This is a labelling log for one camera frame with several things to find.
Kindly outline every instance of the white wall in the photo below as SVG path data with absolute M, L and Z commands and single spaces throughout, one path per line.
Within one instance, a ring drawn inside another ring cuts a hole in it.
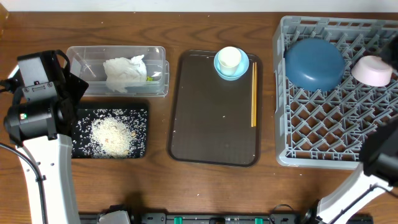
M 0 0 L 8 11 L 398 12 L 398 0 Z

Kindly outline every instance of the light blue saucer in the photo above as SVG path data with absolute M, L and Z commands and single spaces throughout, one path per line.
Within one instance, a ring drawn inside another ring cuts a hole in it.
M 223 78 L 223 79 L 225 79 L 227 81 L 234 81 L 234 80 L 239 79 L 243 74 L 246 73 L 246 71 L 249 68 L 249 57 L 248 57 L 248 55 L 246 53 L 244 53 L 243 50 L 241 50 L 241 49 L 238 49 L 238 50 L 241 52 L 242 60 L 241 60 L 241 63 L 238 65 L 238 69 L 236 69 L 235 74 L 230 75 L 230 76 L 226 76 L 226 75 L 223 75 L 221 73 L 220 63 L 218 61 L 219 52 L 217 52 L 216 56 L 214 57 L 214 67 L 216 68 L 216 71 L 217 71 L 218 75 L 221 78 Z

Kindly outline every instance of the white plastic dish rack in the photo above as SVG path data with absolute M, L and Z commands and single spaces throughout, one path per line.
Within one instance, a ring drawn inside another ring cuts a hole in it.
M 285 16 L 273 37 L 276 79 L 275 149 L 283 166 L 355 169 L 366 136 L 398 113 L 397 71 L 384 87 L 351 75 L 359 58 L 377 55 L 398 35 L 398 21 Z M 301 39 L 335 45 L 346 62 L 332 91 L 306 91 L 285 76 L 286 52 Z

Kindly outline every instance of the green light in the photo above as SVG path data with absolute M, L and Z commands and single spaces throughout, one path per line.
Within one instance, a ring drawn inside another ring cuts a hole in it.
M 27 115 L 26 115 L 25 113 L 22 113 L 22 114 L 19 115 L 19 117 L 20 117 L 21 119 L 26 119 L 26 118 L 27 118 Z

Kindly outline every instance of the blue bowl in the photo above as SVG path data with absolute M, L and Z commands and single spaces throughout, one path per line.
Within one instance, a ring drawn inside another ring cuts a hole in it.
M 241 49 L 238 49 L 238 50 L 241 52 L 242 60 L 241 60 L 241 63 L 239 63 L 238 68 L 236 69 L 236 72 L 231 76 L 226 76 L 226 75 L 222 74 L 222 72 L 220 70 L 220 63 L 218 61 L 219 52 L 217 52 L 216 56 L 214 57 L 214 67 L 216 68 L 218 75 L 227 81 L 234 81 L 234 80 L 239 79 L 243 74 L 246 73 L 246 71 L 249 68 L 248 55 L 246 53 L 244 53 L 243 50 L 241 50 Z
M 304 39 L 285 54 L 286 76 L 309 91 L 329 91 L 341 83 L 345 62 L 339 50 L 321 39 Z

